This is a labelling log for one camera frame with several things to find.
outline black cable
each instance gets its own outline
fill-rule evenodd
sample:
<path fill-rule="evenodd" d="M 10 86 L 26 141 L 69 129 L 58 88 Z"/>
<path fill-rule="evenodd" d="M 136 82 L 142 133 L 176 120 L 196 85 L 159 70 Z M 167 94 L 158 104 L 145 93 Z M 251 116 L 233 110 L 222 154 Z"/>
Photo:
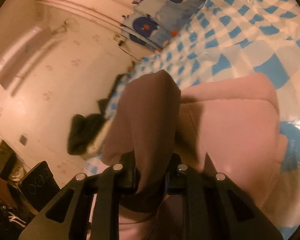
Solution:
<path fill-rule="evenodd" d="M 141 60 L 137 59 L 136 57 L 134 57 L 133 55 L 131 55 L 131 54 L 129 54 L 128 52 L 126 52 L 123 48 L 121 48 L 121 45 L 123 45 L 123 44 L 124 44 L 124 41 L 120 41 L 119 44 L 118 44 L 119 47 L 120 47 L 120 49 L 121 49 L 123 52 L 127 53 L 128 55 L 130 55 L 131 57 L 133 57 L 135 60 L 141 61 Z"/>

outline black mount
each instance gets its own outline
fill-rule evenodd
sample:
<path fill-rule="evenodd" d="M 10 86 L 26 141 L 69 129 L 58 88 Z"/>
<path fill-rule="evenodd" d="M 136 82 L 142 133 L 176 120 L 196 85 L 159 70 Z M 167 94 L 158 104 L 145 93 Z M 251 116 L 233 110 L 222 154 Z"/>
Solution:
<path fill-rule="evenodd" d="M 173 154 L 165 177 L 166 193 L 183 196 L 184 240 L 282 240 L 280 232 L 227 176 L 199 174 Z M 39 212 L 19 240 L 84 240 L 93 195 L 91 240 L 119 239 L 119 199 L 138 188 L 134 153 L 103 173 L 77 174 Z"/>

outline black bag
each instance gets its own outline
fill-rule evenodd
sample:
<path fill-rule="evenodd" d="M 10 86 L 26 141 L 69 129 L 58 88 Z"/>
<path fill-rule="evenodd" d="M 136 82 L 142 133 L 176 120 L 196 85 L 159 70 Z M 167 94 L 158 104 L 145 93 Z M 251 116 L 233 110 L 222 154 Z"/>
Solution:
<path fill-rule="evenodd" d="M 15 209 L 0 202 L 0 240 L 18 240 L 29 222 L 29 218 L 21 218 Z"/>

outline black speaker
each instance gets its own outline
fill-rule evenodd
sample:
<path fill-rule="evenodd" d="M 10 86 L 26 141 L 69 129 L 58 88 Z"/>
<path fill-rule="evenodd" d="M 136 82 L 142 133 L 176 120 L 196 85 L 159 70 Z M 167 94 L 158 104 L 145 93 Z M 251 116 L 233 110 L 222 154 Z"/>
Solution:
<path fill-rule="evenodd" d="M 46 161 L 37 164 L 31 169 L 18 182 L 18 188 L 38 212 L 60 191 Z"/>

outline blue and white checkered fabric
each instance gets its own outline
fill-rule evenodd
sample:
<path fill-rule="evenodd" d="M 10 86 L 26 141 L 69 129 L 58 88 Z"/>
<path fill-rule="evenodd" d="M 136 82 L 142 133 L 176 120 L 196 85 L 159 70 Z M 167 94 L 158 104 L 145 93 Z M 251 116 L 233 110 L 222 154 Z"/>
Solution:
<path fill-rule="evenodd" d="M 98 156 L 94 156 L 93 158 L 90 158 L 88 161 L 86 161 L 84 173 L 86 173 L 88 176 L 99 174 L 99 166 L 101 165 L 100 159 L 101 154 L 99 154 Z"/>
<path fill-rule="evenodd" d="M 300 224 L 300 199 L 293 197 L 300 198 L 300 187 L 289 195 L 292 188 L 284 186 L 292 178 L 300 185 L 300 7 L 296 1 L 207 0 L 162 53 L 144 58 L 131 76 L 122 79 L 107 116 L 114 116 L 128 82 L 161 69 L 181 89 L 253 71 L 272 81 L 281 111 L 280 132 L 289 139 L 289 147 L 279 188 L 262 211 L 287 239 Z"/>

